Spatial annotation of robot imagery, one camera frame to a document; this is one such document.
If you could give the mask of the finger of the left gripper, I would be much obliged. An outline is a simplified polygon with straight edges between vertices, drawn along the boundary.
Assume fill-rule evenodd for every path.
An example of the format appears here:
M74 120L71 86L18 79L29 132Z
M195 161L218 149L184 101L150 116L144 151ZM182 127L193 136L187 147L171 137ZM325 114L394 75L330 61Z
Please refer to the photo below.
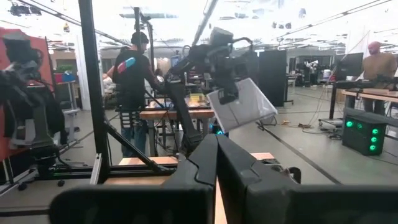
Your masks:
M239 98L237 88L222 88L218 90L218 99L222 105L233 102Z

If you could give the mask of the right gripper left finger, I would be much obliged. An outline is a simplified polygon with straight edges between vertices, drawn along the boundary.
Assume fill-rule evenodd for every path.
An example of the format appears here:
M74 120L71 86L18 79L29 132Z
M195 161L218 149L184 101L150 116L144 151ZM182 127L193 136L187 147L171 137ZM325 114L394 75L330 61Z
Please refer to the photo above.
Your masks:
M209 134L160 185L86 185L56 196L53 224L213 223L218 140Z

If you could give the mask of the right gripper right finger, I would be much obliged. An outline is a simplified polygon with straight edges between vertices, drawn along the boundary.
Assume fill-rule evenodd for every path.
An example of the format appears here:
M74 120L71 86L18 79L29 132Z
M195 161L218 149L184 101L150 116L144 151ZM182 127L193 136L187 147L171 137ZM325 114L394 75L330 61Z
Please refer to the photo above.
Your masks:
M228 223L397 224L397 187L302 185L218 140L218 180Z

